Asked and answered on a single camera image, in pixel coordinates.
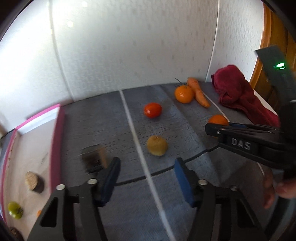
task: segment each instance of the tomato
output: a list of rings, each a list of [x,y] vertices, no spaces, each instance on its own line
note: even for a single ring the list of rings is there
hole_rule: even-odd
[[[149,103],[144,107],[144,114],[149,118],[155,118],[161,115],[163,109],[160,104]]]

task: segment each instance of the finger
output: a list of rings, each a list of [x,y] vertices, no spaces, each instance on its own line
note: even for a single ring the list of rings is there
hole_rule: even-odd
[[[290,179],[279,183],[276,186],[276,193],[283,198],[291,199],[296,197],[296,179]]]
[[[264,204],[265,209],[269,209],[275,200],[275,192],[273,186],[264,190]]]
[[[272,186],[272,180],[273,180],[274,176],[272,174],[272,171],[268,168],[265,172],[264,172],[264,178],[263,178],[263,187],[264,188],[269,188]]]

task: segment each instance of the small orange object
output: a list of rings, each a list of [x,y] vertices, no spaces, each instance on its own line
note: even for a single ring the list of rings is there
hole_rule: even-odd
[[[183,104],[190,103],[193,100],[193,90],[187,85],[179,86],[175,90],[175,97]]]
[[[36,213],[36,216],[39,217],[40,214],[41,214],[42,210],[39,210],[37,213]]]
[[[219,124],[223,126],[228,126],[228,120],[223,115],[213,115],[208,123]]]
[[[155,118],[161,115],[163,109],[158,103],[149,103],[144,107],[144,114],[149,118]]]
[[[189,77],[187,79],[187,85],[192,88],[194,98],[197,100],[198,103],[200,103],[205,108],[209,108],[211,106],[210,103],[205,98],[197,79]]]

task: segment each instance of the red towel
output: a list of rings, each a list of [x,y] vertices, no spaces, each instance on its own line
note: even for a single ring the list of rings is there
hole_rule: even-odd
[[[243,111],[254,124],[280,127],[278,116],[261,104],[235,65],[219,69],[212,75],[212,84],[223,106]]]

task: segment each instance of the orange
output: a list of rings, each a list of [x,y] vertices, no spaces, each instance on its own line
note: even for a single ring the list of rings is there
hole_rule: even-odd
[[[36,213],[36,216],[39,217],[41,212],[42,212],[42,210],[38,210],[38,212]]]
[[[190,103],[193,100],[193,90],[186,85],[179,86],[175,90],[175,97],[183,104]]]
[[[208,123],[219,124],[219,125],[223,125],[223,126],[229,125],[227,119],[222,115],[213,115],[209,119]]]

